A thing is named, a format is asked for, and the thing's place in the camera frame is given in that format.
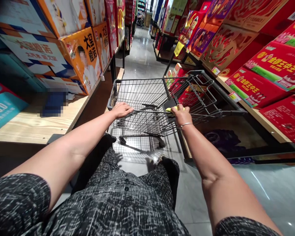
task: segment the aisle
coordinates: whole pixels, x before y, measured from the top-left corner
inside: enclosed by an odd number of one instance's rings
[[[125,59],[124,79],[160,78],[166,64],[156,61],[153,40],[145,29],[136,30],[130,55]],[[109,133],[118,137],[120,128],[110,128]],[[163,138],[166,148],[158,149],[151,138],[128,138],[127,146],[114,144],[121,169],[137,176],[153,168],[150,160],[160,155],[179,163],[180,176],[175,212],[191,235],[212,235],[207,206],[202,193],[201,178],[194,166],[184,163],[176,134]],[[295,167],[286,165],[238,165],[239,174],[253,190],[268,215],[284,235],[295,236]]]

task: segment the silver bracelet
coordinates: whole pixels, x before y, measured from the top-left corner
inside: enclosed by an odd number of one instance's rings
[[[189,123],[189,122],[188,123],[185,123],[185,124],[181,125],[180,128],[182,128],[185,125],[192,125],[192,123]]]

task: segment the sleeve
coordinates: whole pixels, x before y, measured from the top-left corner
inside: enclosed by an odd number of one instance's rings
[[[222,219],[215,228],[215,236],[232,235],[232,236],[280,236],[273,229],[257,222],[255,220],[231,216]]]
[[[50,204],[47,182],[34,174],[0,179],[0,235],[20,235],[41,222]]]

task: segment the black and white patterned dress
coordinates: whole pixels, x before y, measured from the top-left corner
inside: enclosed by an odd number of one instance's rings
[[[1,178],[0,235],[189,235],[173,210],[177,182],[169,181],[163,162],[137,177],[120,170],[114,156],[110,145],[86,186],[49,214],[44,179],[33,174]],[[215,235],[278,234],[254,220],[228,217]]]

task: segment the shopping cart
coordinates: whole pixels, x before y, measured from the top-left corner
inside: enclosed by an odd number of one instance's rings
[[[189,71],[188,77],[159,79],[115,80],[108,101],[111,110],[116,102],[126,102],[134,111],[113,122],[117,128],[137,131],[134,135],[119,136],[126,144],[127,137],[155,137],[160,147],[166,147],[161,137],[179,130],[175,117],[167,108],[178,103],[190,107],[194,125],[227,115],[244,115],[246,111],[238,106],[203,70]],[[213,94],[221,95],[234,110],[221,110]]]

